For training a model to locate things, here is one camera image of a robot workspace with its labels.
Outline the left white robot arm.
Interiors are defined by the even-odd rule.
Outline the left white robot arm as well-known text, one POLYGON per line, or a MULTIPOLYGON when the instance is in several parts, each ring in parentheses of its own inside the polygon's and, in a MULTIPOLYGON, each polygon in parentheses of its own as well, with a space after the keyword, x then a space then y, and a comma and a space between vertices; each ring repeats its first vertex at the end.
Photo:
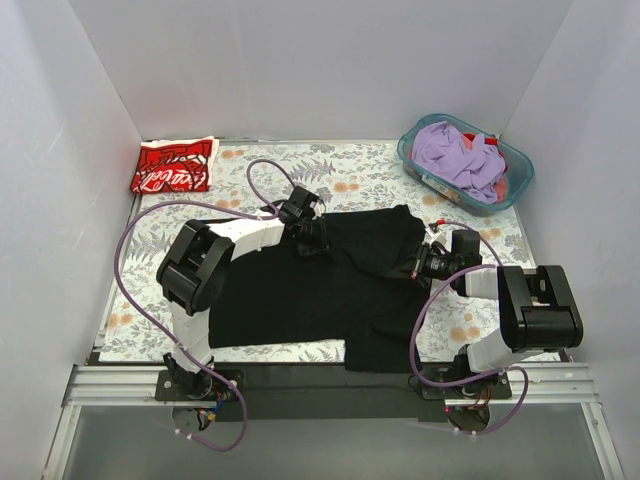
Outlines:
POLYGON ((328 248, 324 201, 296 186, 273 214, 250 218, 190 220, 163 259, 156 279, 169 302, 171 353, 163 357, 173 385, 187 398, 209 399, 219 382, 203 369, 213 364, 209 312, 222 293, 231 262, 292 239, 304 254, 328 248))

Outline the black t-shirt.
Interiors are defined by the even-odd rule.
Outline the black t-shirt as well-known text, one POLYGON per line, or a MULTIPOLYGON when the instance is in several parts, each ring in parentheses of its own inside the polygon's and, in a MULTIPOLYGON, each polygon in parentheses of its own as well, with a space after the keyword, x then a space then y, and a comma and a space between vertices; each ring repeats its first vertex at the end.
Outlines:
POLYGON ((347 370, 408 373, 427 289, 389 277, 424 239, 405 205, 329 213, 329 249, 301 257, 292 240, 232 262, 209 315, 213 348, 342 340, 347 370))

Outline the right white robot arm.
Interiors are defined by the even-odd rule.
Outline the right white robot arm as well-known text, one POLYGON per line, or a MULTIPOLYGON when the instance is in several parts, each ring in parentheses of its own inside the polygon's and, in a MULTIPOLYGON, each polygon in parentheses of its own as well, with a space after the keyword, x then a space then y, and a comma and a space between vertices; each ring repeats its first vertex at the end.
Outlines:
POLYGON ((486 240, 480 233, 457 223, 451 248, 446 249, 439 241, 439 227, 445 223, 430 224, 414 253, 389 272, 394 279, 409 280, 425 289, 434 280, 441 282, 422 307, 409 341, 411 370, 420 382, 432 388, 454 388, 471 398, 524 359, 582 343, 583 322, 561 266, 524 269, 500 260, 484 264, 480 245, 486 240), (419 364, 417 334, 427 310, 446 288, 461 297, 497 302, 499 327, 464 346, 443 374, 428 374, 419 364))

